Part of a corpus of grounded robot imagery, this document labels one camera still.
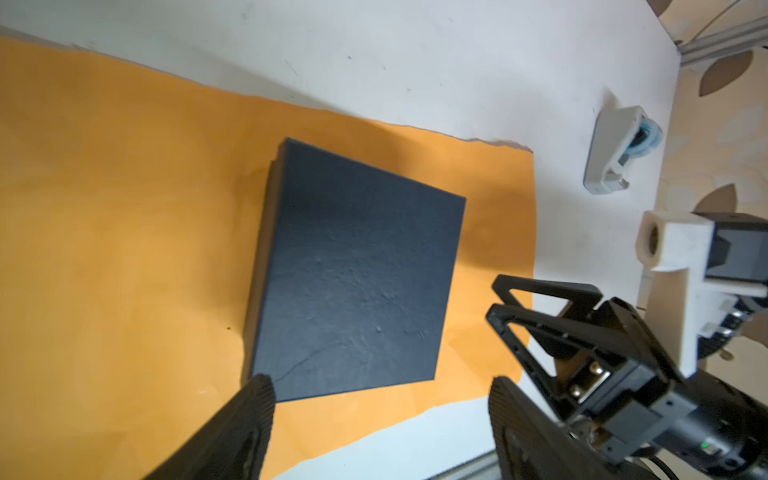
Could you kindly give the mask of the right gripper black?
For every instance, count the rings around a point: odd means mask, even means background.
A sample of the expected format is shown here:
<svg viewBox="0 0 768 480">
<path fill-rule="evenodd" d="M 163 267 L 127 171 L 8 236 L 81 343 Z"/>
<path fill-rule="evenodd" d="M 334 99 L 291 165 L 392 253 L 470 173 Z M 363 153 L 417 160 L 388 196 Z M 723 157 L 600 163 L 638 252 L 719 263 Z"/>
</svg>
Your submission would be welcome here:
<svg viewBox="0 0 768 480">
<path fill-rule="evenodd" d="M 584 283 L 498 275 L 492 290 L 504 304 L 487 322 L 560 419 L 592 420 L 598 452 L 664 449 L 711 478 L 766 478 L 766 406 L 705 371 L 685 378 L 633 307 Z M 530 310 L 514 291 L 566 305 Z"/>
</svg>

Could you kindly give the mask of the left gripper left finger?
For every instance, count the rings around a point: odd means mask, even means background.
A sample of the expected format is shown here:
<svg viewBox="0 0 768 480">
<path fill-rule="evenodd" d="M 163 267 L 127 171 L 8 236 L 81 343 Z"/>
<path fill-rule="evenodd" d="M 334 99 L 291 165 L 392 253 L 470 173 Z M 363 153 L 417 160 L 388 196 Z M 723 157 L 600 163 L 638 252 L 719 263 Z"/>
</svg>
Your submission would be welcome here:
<svg viewBox="0 0 768 480">
<path fill-rule="evenodd" d="M 268 450 L 275 407 L 270 377 L 253 377 L 146 478 L 258 479 Z"/>
</svg>

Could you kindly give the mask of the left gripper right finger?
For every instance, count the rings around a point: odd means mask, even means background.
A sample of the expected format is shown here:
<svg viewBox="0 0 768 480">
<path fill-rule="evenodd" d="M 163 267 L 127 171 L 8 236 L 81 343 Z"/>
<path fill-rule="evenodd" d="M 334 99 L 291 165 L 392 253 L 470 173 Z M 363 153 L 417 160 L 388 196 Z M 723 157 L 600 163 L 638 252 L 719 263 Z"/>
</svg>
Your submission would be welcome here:
<svg viewBox="0 0 768 480">
<path fill-rule="evenodd" d="M 510 379 L 493 379 L 488 413 L 503 479 L 654 479 L 645 467 L 615 467 L 573 439 Z"/>
</svg>

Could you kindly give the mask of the black gift box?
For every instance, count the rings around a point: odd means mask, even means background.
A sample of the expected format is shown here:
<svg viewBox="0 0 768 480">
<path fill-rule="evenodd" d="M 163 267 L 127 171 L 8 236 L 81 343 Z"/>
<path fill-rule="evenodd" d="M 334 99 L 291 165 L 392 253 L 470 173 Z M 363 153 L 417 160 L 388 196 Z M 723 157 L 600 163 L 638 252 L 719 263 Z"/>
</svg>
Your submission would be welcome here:
<svg viewBox="0 0 768 480">
<path fill-rule="evenodd" d="M 285 140 L 271 163 L 241 378 L 287 402 L 432 380 L 466 201 Z"/>
</svg>

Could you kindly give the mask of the orange wrapping paper sheet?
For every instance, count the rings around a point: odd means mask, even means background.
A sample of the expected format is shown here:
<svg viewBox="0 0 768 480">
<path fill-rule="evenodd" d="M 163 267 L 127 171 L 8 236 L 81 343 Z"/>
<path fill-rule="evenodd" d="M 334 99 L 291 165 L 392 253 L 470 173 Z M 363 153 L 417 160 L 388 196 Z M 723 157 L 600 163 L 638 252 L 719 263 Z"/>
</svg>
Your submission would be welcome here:
<svg viewBox="0 0 768 480">
<path fill-rule="evenodd" d="M 484 316 L 529 276 L 534 157 L 1 42 L 1 475 L 138 479 L 237 391 L 270 162 L 294 138 L 467 201 L 433 381 L 280 405 L 264 468 L 521 376 Z"/>
</svg>

